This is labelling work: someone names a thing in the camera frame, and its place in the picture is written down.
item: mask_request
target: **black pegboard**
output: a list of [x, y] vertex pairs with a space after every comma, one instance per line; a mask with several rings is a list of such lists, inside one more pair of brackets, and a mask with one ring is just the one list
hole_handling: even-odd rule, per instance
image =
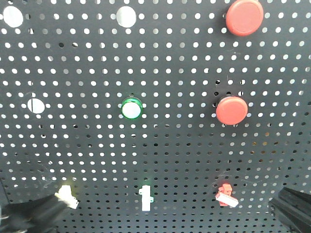
[[[0, 9], [12, 2], [24, 21], [0, 20], [0, 177], [11, 203], [70, 184], [79, 209], [60, 233], [286, 232], [267, 203], [284, 186], [311, 191], [309, 1], [260, 1], [264, 21], [248, 37], [226, 31], [229, 0]], [[115, 19], [126, 5], [130, 29]], [[236, 127], [214, 114], [228, 92], [249, 105]], [[119, 109], [131, 93], [145, 107], [132, 121]], [[27, 108], [34, 98], [43, 113]], [[237, 208], [215, 201], [224, 182]], [[150, 212], [140, 210], [144, 184]]]

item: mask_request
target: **red push button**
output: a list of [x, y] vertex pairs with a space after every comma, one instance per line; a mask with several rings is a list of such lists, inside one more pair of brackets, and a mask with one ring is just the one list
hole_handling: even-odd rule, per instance
[[237, 0], [226, 14], [226, 24], [234, 35], [246, 36], [254, 33], [263, 20], [263, 8], [257, 0]]
[[244, 120], [247, 110], [247, 103], [243, 99], [229, 96], [220, 100], [216, 109], [216, 117], [223, 124], [235, 125]]

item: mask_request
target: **white connector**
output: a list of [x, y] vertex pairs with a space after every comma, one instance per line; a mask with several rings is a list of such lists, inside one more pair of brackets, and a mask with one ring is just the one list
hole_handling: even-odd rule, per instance
[[59, 189], [58, 193], [55, 193], [55, 196], [58, 197], [60, 201], [63, 201], [64, 203], [66, 203], [67, 206], [72, 209], [76, 209], [79, 204], [77, 199], [71, 194], [70, 185], [63, 185]]
[[139, 189], [142, 211], [150, 211], [150, 203], [154, 202], [154, 198], [150, 197], [150, 193], [150, 185], [143, 185], [142, 188]]
[[239, 204], [239, 201], [236, 198], [233, 198], [232, 196], [223, 194], [221, 192], [218, 192], [216, 194], [216, 200], [223, 202], [224, 204], [227, 204], [231, 207], [236, 207]]

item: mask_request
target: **green ring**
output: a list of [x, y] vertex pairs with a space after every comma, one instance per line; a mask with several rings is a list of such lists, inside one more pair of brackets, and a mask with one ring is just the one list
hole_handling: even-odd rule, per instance
[[[128, 117], [126, 117], [126, 116], [123, 114], [123, 106], [124, 106], [126, 103], [130, 103], [130, 102], [137, 104], [137, 105], [139, 106], [139, 108], [140, 108], [140, 114], [139, 114], [136, 118], [128, 118]], [[140, 117], [140, 116], [142, 115], [142, 109], [143, 109], [143, 108], [142, 108], [142, 102], [141, 102], [139, 99], [134, 98], [134, 97], [128, 97], [128, 98], [126, 98], [125, 100], [122, 101], [122, 104], [121, 104], [121, 113], [122, 113], [122, 115], [123, 115], [126, 119], [129, 119], [129, 120], [134, 120], [134, 119], [137, 119], [138, 117]]]

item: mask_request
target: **pegboard hole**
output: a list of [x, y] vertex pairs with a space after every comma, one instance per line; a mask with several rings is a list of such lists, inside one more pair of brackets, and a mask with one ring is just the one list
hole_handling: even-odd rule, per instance
[[43, 113], [45, 109], [44, 103], [36, 98], [28, 100], [27, 107], [32, 113], [35, 114]]
[[121, 7], [117, 11], [117, 22], [122, 27], [132, 27], [136, 23], [136, 12], [130, 6]]
[[7, 6], [3, 11], [4, 22], [9, 25], [11, 28], [17, 28], [23, 23], [23, 14], [22, 12], [14, 7]]

